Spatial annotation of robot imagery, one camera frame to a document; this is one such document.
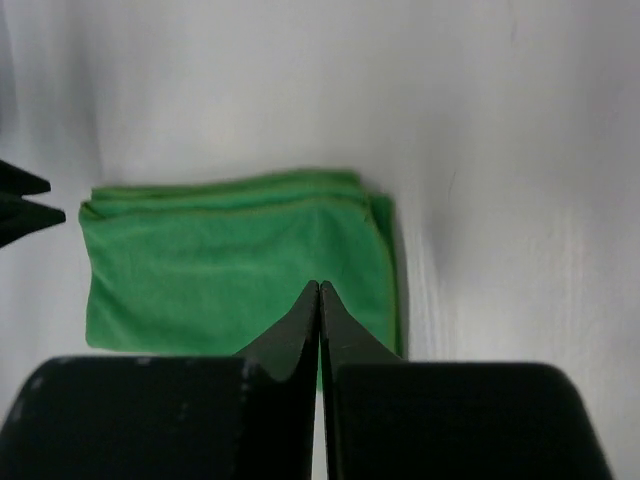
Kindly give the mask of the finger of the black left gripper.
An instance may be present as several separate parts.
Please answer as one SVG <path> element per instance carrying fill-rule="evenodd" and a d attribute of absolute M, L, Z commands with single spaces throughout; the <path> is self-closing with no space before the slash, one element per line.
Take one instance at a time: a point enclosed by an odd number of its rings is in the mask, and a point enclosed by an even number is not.
<path fill-rule="evenodd" d="M 1 245 L 7 246 L 26 235 L 65 221 L 66 215 L 62 210 L 22 198 L 2 198 Z"/>
<path fill-rule="evenodd" d="M 1 160 L 0 189 L 10 195 L 29 196 L 50 192 L 51 185 L 40 176 Z"/>

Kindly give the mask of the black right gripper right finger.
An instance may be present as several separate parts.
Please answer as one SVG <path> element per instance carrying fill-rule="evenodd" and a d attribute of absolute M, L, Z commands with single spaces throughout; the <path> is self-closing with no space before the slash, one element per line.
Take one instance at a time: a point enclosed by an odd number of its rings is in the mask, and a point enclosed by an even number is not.
<path fill-rule="evenodd" d="M 582 398 L 536 362 L 411 362 L 319 289 L 332 479 L 609 479 Z"/>

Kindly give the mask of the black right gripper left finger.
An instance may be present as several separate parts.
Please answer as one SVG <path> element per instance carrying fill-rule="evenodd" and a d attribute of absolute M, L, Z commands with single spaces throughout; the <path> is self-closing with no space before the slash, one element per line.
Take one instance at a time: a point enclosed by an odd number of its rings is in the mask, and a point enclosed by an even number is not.
<path fill-rule="evenodd" d="M 307 479 L 319 286 L 231 356 L 67 356 L 24 382 L 5 479 Z"/>

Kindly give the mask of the green towel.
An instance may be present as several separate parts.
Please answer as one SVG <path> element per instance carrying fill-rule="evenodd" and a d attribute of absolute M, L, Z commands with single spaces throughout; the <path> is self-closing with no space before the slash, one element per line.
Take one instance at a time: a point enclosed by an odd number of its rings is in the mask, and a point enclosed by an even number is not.
<path fill-rule="evenodd" d="M 311 281 L 400 352 L 395 208 L 349 170 L 234 182 L 111 186 L 79 209 L 91 267 L 93 348 L 233 354 L 284 316 Z"/>

